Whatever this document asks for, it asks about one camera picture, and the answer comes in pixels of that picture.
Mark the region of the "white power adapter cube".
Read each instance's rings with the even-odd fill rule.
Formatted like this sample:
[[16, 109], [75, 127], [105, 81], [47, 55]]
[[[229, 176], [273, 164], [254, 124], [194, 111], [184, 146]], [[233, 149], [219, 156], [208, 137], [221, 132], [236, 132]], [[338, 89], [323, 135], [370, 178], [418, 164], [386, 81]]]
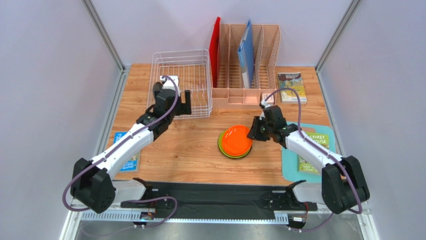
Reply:
[[269, 94], [269, 93], [263, 93], [261, 95], [261, 102], [262, 103], [268, 103], [268, 104], [274, 104], [275, 102], [275, 98], [273, 94]]

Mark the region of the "blue storey treehouse book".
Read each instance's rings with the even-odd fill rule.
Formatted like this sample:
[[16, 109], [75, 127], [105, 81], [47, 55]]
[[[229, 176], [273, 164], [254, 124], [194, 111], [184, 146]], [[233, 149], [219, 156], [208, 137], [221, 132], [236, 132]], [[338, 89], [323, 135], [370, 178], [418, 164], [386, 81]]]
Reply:
[[[117, 143], [127, 132], [116, 132], [113, 138], [113, 144]], [[133, 155], [120, 169], [121, 172], [137, 172], [139, 167], [140, 153]]]

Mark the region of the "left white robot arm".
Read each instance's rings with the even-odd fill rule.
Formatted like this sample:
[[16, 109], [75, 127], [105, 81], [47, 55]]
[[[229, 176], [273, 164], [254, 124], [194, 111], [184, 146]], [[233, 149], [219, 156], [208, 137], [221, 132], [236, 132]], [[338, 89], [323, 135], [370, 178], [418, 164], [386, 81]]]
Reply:
[[185, 102], [174, 89], [156, 92], [155, 104], [141, 115], [133, 127], [110, 148], [91, 160], [79, 159], [73, 169], [70, 194], [97, 214], [112, 204], [141, 200], [146, 186], [140, 179], [114, 180], [116, 174], [136, 153], [168, 130], [175, 116], [191, 115], [191, 91]]

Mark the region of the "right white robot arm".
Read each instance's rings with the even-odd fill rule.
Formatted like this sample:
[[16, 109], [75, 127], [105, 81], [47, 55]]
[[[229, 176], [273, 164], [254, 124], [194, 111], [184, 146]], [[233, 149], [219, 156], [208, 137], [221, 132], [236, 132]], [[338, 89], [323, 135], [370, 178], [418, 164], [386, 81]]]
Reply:
[[299, 125], [286, 121], [279, 106], [266, 104], [261, 109], [247, 137], [262, 142], [273, 140], [305, 159], [321, 176], [320, 183], [299, 180], [288, 186], [290, 197], [299, 203], [326, 205], [334, 214], [361, 214], [362, 203], [370, 198], [370, 192], [359, 160], [343, 157], [311, 139]]

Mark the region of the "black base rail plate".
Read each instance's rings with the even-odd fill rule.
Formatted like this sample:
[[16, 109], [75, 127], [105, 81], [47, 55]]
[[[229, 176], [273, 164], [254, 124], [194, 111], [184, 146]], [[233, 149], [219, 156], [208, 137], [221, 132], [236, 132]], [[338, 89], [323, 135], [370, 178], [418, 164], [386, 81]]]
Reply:
[[149, 209], [158, 218], [166, 217], [174, 206], [174, 219], [270, 220], [275, 211], [315, 213], [315, 203], [296, 203], [285, 186], [208, 183], [155, 182], [147, 184], [143, 199], [174, 197], [150, 203], [122, 202], [121, 208]]

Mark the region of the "green storey treehouse book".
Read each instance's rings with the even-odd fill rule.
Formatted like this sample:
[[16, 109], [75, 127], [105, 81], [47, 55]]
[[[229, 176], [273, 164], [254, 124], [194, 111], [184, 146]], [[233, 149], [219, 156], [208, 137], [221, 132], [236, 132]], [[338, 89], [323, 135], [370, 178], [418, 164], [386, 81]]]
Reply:
[[[317, 132], [305, 132], [305, 134], [309, 136], [312, 140], [314, 140], [316, 143], [323, 146], [324, 148], [326, 149], [330, 148], [330, 140], [329, 140], [328, 134], [317, 133]], [[300, 155], [298, 156], [297, 170], [300, 173], [319, 175], [319, 171], [312, 164], [308, 163], [308, 161], [305, 160]]]

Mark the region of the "teal cutting board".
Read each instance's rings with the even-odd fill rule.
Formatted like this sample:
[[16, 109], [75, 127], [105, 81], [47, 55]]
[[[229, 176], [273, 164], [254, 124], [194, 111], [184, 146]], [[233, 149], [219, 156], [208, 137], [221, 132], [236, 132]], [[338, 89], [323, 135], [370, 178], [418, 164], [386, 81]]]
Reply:
[[[336, 152], [334, 131], [326, 125], [302, 123], [301, 129], [305, 132], [327, 134], [329, 136], [329, 150]], [[290, 182], [306, 180], [310, 183], [321, 183], [319, 175], [298, 172], [298, 156], [296, 153], [283, 148], [281, 150], [282, 176]]]

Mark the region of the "illustrated book back right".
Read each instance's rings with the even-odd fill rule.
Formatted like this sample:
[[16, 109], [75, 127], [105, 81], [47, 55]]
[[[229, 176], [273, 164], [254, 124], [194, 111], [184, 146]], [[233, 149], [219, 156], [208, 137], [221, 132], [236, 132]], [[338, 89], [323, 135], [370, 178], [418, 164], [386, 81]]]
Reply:
[[[307, 96], [301, 72], [280, 72], [277, 74], [279, 89], [291, 88], [297, 92], [300, 103], [307, 103]], [[283, 90], [280, 92], [281, 102], [283, 104], [297, 104], [298, 99], [292, 90]]]

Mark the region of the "red floral plate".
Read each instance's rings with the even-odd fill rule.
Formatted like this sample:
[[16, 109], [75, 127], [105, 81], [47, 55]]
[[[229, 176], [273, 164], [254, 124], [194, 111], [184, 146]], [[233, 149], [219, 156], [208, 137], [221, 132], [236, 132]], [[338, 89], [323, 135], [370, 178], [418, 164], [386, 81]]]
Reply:
[[218, 145], [218, 149], [219, 149], [219, 151], [220, 151], [223, 155], [225, 155], [226, 153], [225, 153], [225, 151], [223, 150], [223, 147], [222, 147], [222, 141], [221, 141], [220, 139], [218, 139], [218, 141], [217, 141], [217, 145]]

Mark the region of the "red folder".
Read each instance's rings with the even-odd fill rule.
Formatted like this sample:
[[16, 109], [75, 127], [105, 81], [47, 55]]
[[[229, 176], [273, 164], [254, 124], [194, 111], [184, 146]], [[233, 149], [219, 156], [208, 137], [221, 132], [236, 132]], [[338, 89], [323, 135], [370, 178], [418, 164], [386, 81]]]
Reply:
[[209, 56], [211, 63], [211, 80], [214, 88], [218, 87], [219, 67], [220, 67], [220, 30], [221, 17], [217, 17], [213, 26], [212, 35], [209, 44]]

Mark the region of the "pink desk file organizer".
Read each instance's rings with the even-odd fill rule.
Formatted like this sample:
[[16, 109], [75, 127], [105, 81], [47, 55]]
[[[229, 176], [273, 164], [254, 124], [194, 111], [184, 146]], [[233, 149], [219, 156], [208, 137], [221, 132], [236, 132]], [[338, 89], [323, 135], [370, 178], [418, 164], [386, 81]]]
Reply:
[[222, 24], [212, 88], [215, 109], [256, 109], [277, 89], [275, 67], [281, 43], [278, 24]]

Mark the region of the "blue folder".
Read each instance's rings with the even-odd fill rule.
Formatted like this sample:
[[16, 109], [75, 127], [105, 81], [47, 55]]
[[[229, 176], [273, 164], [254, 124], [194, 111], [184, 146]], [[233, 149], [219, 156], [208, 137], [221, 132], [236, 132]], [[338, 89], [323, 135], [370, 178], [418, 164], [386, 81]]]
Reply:
[[243, 87], [250, 89], [254, 77], [254, 42], [252, 21], [248, 20], [244, 33], [241, 37], [238, 47], [238, 59], [242, 76]]

